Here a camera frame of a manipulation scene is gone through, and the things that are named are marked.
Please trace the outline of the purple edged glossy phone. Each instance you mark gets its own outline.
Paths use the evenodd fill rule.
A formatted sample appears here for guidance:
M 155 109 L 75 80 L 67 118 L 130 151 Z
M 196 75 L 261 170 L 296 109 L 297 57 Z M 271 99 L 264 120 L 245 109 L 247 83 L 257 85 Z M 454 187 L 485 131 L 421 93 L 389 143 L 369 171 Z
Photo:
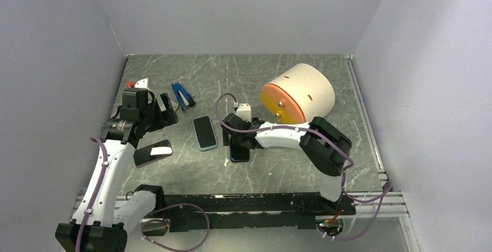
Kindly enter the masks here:
M 165 139 L 135 150 L 133 161 L 136 167 L 141 167 L 171 155 L 173 155 L 171 143 L 169 140 Z

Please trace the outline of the blue edged black phone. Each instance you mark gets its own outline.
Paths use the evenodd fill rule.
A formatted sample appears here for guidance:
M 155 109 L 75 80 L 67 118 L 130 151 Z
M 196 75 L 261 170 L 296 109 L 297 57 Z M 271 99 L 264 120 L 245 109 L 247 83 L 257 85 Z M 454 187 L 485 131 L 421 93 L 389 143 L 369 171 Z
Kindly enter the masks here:
M 233 163 L 245 163 L 250 159 L 249 149 L 242 146 L 229 146 L 230 161 Z

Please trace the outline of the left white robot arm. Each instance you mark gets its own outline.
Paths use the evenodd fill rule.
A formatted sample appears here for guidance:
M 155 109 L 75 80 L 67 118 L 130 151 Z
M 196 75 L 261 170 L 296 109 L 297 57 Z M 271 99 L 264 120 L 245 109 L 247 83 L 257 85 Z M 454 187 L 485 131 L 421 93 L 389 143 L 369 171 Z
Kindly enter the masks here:
M 55 238 L 65 251 L 124 251 L 128 235 L 146 215 L 161 216 L 166 209 L 160 186 L 140 185 L 134 196 L 115 209 L 125 171 L 133 163 L 140 139 L 148 132 L 176 124 L 178 117 L 166 93 L 146 88 L 127 88 L 122 94 L 118 117 L 109 118 L 100 136 L 91 140 L 99 145 L 99 155 L 88 188 L 70 222 L 60 223 Z

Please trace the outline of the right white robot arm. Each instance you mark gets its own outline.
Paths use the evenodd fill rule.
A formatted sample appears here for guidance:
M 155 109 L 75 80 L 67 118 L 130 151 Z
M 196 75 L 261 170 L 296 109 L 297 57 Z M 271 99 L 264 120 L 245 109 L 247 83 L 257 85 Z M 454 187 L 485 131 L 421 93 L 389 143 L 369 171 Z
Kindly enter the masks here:
M 220 126 L 229 134 L 230 144 L 242 148 L 265 149 L 283 147 L 304 152 L 322 173 L 319 207 L 333 214 L 341 207 L 342 173 L 352 164 L 349 153 L 352 141 L 322 117 L 302 124 L 274 124 L 253 118 L 245 121 L 228 114 Z

